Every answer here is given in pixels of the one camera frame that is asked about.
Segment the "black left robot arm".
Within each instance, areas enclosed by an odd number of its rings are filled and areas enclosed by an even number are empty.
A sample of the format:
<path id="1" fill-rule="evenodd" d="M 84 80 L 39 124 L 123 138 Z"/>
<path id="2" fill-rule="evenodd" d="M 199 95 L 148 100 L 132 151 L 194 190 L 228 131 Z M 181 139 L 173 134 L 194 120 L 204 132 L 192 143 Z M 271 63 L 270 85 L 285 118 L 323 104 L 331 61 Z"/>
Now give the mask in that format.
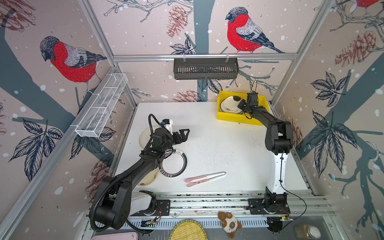
<path id="1" fill-rule="evenodd" d="M 170 119 L 159 122 L 155 115 L 149 114 L 148 121 L 150 139 L 140 159 L 121 174 L 105 177 L 99 185 L 89 212 L 90 225 L 95 232 L 120 229 L 131 212 L 133 189 L 163 162 L 174 145 L 188 140 L 190 129 L 173 132 Z"/>

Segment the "cream bear print plate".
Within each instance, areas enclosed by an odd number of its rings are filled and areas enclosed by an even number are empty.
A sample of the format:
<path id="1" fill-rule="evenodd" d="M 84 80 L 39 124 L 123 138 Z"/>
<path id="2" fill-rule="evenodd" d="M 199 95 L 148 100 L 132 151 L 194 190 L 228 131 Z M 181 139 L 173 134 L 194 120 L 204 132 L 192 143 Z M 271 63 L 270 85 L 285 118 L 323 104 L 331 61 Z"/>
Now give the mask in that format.
<path id="1" fill-rule="evenodd" d="M 151 138 L 151 128 L 145 129 L 139 137 L 139 145 L 142 149 L 145 148 Z"/>

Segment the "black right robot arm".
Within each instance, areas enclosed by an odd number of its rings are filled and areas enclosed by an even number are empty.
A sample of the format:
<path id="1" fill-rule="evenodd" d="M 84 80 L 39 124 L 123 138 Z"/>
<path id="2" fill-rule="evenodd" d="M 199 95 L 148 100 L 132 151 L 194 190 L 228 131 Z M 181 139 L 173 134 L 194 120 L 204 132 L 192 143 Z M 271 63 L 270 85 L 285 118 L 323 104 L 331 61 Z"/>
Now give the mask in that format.
<path id="1" fill-rule="evenodd" d="M 267 213 L 274 214 L 288 205 L 284 180 L 287 158 L 293 147 L 292 125 L 276 118 L 255 102 L 241 100 L 238 107 L 248 118 L 260 121 L 267 129 L 265 146 L 274 156 L 274 168 L 264 194 L 263 208 Z"/>

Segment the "plate green rim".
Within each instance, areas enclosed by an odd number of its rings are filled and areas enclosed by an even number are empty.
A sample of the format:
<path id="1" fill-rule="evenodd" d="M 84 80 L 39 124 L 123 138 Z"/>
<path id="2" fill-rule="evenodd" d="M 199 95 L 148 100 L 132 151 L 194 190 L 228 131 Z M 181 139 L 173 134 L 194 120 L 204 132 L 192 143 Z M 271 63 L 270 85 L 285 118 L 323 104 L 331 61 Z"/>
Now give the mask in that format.
<path id="1" fill-rule="evenodd" d="M 176 178 L 180 176 L 188 166 L 186 154 L 178 149 L 168 150 L 165 158 L 159 165 L 160 173 L 167 178 Z"/>

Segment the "yellow plastic bin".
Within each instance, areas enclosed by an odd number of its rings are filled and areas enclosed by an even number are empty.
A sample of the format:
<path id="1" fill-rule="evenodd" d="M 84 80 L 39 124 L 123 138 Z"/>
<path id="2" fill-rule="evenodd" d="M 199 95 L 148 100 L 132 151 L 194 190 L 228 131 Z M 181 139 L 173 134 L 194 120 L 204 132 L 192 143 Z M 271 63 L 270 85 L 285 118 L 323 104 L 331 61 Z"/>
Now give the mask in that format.
<path id="1" fill-rule="evenodd" d="M 247 99 L 247 94 L 245 93 L 234 93 L 234 92 L 225 92 L 225 91 L 221 91 L 219 93 L 219 96 L 217 99 L 217 119 L 222 121 L 228 121 L 228 122 L 261 126 L 262 123 L 259 120 L 256 120 L 256 119 L 249 120 L 244 114 L 233 114 L 233 113 L 222 112 L 220 108 L 221 103 L 225 99 L 229 97 L 234 97 L 234 96 L 239 97 L 243 100 Z"/>

